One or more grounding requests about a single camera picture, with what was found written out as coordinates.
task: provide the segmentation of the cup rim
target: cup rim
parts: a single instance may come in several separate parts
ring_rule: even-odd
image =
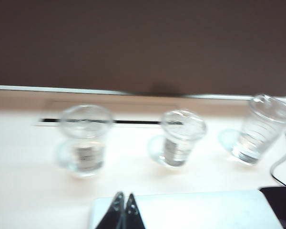
[[[283,106],[286,107],[286,103],[283,102],[282,100],[276,99],[275,97],[269,96],[269,95],[267,95],[267,94],[257,94],[257,95],[255,95],[255,96],[253,96],[253,97],[251,98],[251,100],[249,101],[250,110],[251,110],[254,114],[256,114],[256,115],[258,115],[258,116],[260,116],[260,117],[262,117],[262,118],[269,119],[269,120],[274,121],[274,122],[277,122],[277,123],[286,124],[286,121],[279,120],[279,119],[273,118],[273,117],[269,117],[269,116],[266,116],[266,115],[262,114],[261,112],[259,112],[259,111],[254,107],[254,99],[257,98],[258,96],[263,96],[263,97],[271,98],[271,99],[275,100],[276,102],[279,102],[280,104],[282,104]]]
[[[169,114],[169,113],[177,113],[177,112],[187,112],[189,114],[191,114],[192,116],[194,116],[195,118],[199,119],[200,121],[202,121],[203,123],[203,126],[204,126],[204,132],[201,133],[199,136],[195,136],[195,135],[191,135],[191,136],[185,136],[185,135],[181,135],[181,136],[178,136],[178,135],[175,135],[175,134],[172,134],[166,126],[164,126],[162,123],[164,123],[164,118],[165,118],[165,115]],[[198,140],[200,138],[202,138],[206,131],[207,131],[207,126],[206,126],[206,123],[205,123],[205,120],[199,116],[198,114],[196,114],[195,112],[189,110],[189,109],[177,109],[177,110],[171,110],[171,111],[167,111],[165,112],[162,117],[161,117],[161,122],[160,122],[160,125],[162,127],[162,129],[165,131],[165,133],[167,133],[169,136],[172,136],[174,138],[177,138],[177,139],[181,139],[181,140],[186,140],[186,141],[194,141],[194,140]]]
[[[76,135],[73,135],[71,133],[69,133],[66,128],[64,128],[64,126],[62,125],[62,120],[66,120],[66,117],[69,113],[72,113],[73,111],[77,110],[77,109],[81,109],[81,108],[87,108],[87,107],[93,107],[93,108],[98,108],[102,111],[104,111],[107,115],[108,115],[108,123],[107,123],[107,128],[99,131],[98,134],[94,135],[94,136],[90,136],[90,137],[79,137]],[[103,107],[103,106],[99,106],[99,105],[95,105],[95,104],[80,104],[80,105],[75,105],[72,107],[69,107],[65,110],[62,111],[60,119],[59,119],[59,124],[60,124],[60,129],[63,131],[64,134],[66,134],[69,137],[72,138],[95,138],[95,137],[100,137],[102,135],[104,135],[113,125],[113,116],[112,113],[109,109]]]

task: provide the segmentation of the cable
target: cable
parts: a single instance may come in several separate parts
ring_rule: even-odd
[[[274,175],[274,170],[275,170],[275,168],[276,168],[278,165],[282,164],[284,161],[286,161],[286,154],[285,154],[281,159],[279,159],[277,162],[275,162],[275,163],[271,166],[271,168],[270,168],[270,175],[272,176],[273,179],[275,179],[277,182],[281,183],[282,185],[284,185],[284,186],[286,187],[286,184],[283,183],[282,181],[280,181],[280,180],[279,180],[278,178],[276,178],[275,175]]]

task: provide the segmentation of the black object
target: black object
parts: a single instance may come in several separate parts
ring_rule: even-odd
[[[145,229],[137,203],[133,194],[130,194],[125,209],[126,228]]]
[[[96,229],[124,229],[123,214],[124,194],[122,192],[118,192],[115,194],[111,205]]]
[[[43,123],[58,123],[60,120],[58,118],[43,118],[41,122]],[[114,123],[118,124],[160,124],[159,121],[139,121],[139,120],[115,120]]]
[[[139,208],[131,193],[124,210],[124,194],[118,192],[95,229],[145,229]]]
[[[263,187],[260,191],[268,200],[283,228],[286,229],[286,187]]]

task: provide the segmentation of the clear plastic cup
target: clear plastic cup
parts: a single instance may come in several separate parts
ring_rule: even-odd
[[[174,110],[163,114],[163,157],[172,167],[182,166],[188,159],[197,140],[206,134],[204,120],[189,110]]]
[[[60,165],[80,177],[93,176],[103,166],[112,123],[111,112],[101,106],[84,104],[64,110],[60,126],[69,139],[59,149]]]
[[[249,101],[249,109],[231,151],[233,156],[254,165],[286,128],[286,104],[259,94]]]

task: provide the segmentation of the table surface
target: table surface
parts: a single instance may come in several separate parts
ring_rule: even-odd
[[[106,105],[115,119],[155,120],[168,108],[189,108],[202,116],[207,135],[177,170],[152,161],[147,144],[162,134],[159,125],[115,124],[108,136],[105,165],[90,179],[60,168],[55,155],[66,140],[55,118],[65,106]],[[257,189],[278,184],[270,166],[286,153],[283,134],[255,166],[237,162],[218,142],[226,129],[239,129],[245,100],[169,98],[0,90],[0,229],[88,228],[94,199],[126,195],[160,195]],[[286,162],[276,170],[286,182]]]

